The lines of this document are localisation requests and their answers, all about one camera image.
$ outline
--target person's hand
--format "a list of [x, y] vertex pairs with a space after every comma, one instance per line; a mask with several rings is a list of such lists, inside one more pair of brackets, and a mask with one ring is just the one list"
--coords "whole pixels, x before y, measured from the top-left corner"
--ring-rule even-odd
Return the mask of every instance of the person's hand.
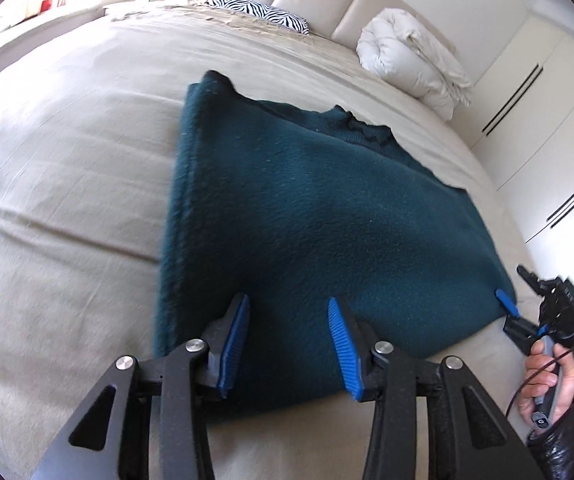
[[[532, 374], [536, 373], [536, 370], [545, 366], [552, 360], [552, 357], [549, 355], [542, 354], [544, 350], [545, 343], [543, 341], [537, 341], [532, 346], [531, 355], [525, 360], [525, 369], [527, 370], [525, 372], [525, 380]], [[556, 343], [554, 345], [554, 356], [558, 357], [567, 350], [568, 349], [563, 345]], [[554, 406], [552, 416], [550, 417], [552, 424], [559, 420], [560, 417], [570, 408], [572, 400], [574, 399], [574, 354], [570, 352], [560, 359], [558, 364], [562, 368], [563, 374], [556, 406]], [[554, 370], [554, 364], [539, 373], [528, 384], [525, 384], [521, 390], [521, 394], [518, 399], [518, 411], [521, 413], [523, 420], [525, 420], [525, 422], [530, 426], [533, 425], [532, 413], [536, 408], [534, 405], [534, 397], [544, 395], [547, 393], [549, 388], [555, 387], [558, 382], [558, 375], [553, 374], [552, 370]]]

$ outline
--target zebra print pillow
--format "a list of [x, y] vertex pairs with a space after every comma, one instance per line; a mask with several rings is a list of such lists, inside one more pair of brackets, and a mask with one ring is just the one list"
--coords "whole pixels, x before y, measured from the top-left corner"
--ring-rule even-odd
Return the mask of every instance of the zebra print pillow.
[[295, 30], [301, 34], [309, 34], [309, 26], [300, 16], [296, 16], [278, 7], [255, 2], [254, 0], [207, 0], [205, 4], [211, 7], [222, 7], [223, 9], [246, 12], [247, 14], [251, 14], [257, 18], [263, 18], [276, 25], [291, 28], [291, 30]]

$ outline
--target metal screw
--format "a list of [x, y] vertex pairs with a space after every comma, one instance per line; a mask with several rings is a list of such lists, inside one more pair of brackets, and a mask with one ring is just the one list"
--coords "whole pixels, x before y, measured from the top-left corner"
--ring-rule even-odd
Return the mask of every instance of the metal screw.
[[394, 345], [389, 341], [378, 341], [378, 343], [373, 346], [373, 349], [379, 354], [391, 354], [394, 351]]
[[188, 352], [199, 352], [205, 348], [205, 341], [202, 339], [189, 339], [185, 343], [185, 348], [187, 348]]
[[450, 355], [445, 359], [445, 366], [448, 367], [449, 370], [460, 370], [462, 368], [462, 359], [455, 355]]
[[130, 355], [123, 355], [122, 357], [118, 357], [118, 361], [116, 361], [116, 368], [118, 370], [127, 370], [133, 366], [133, 357]]

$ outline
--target mattress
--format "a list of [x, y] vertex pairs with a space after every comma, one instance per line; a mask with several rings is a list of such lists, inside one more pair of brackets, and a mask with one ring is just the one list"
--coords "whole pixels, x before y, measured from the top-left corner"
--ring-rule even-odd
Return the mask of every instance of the mattress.
[[[29, 478], [116, 357], [151, 357], [179, 116], [187, 85], [209, 69], [253, 99], [316, 111], [338, 104], [387, 124], [445, 184], [469, 192], [523, 314], [538, 316], [538, 298], [514, 271], [531, 261], [480, 164], [433, 112], [363, 70], [353, 52], [222, 9], [102, 18], [0, 73], [0, 472], [7, 480]], [[450, 353], [507, 405], [522, 357], [501, 320], [434, 359]], [[360, 478], [371, 412], [371, 404], [338, 394], [212, 427], [216, 476]], [[525, 433], [518, 417], [511, 420]], [[419, 478], [427, 467], [424, 427], [421, 412]]]

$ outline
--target bed sheet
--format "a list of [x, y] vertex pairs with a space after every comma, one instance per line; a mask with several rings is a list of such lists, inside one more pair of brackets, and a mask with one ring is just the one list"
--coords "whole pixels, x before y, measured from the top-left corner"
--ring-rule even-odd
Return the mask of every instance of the bed sheet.
[[[353, 52], [222, 9], [102, 18], [0, 73], [0, 472], [7, 480], [29, 478], [113, 359], [151, 356], [180, 111], [187, 85], [209, 69], [253, 99], [317, 111], [338, 104], [387, 124], [438, 178], [467, 189], [523, 313], [538, 314], [538, 299], [514, 271], [529, 266], [529, 256], [480, 164], [433, 112], [363, 70]], [[504, 407], [522, 358], [501, 326], [435, 359], [460, 355]], [[360, 478], [371, 411], [338, 394], [211, 428], [217, 478]], [[419, 426], [421, 478], [422, 414]]]

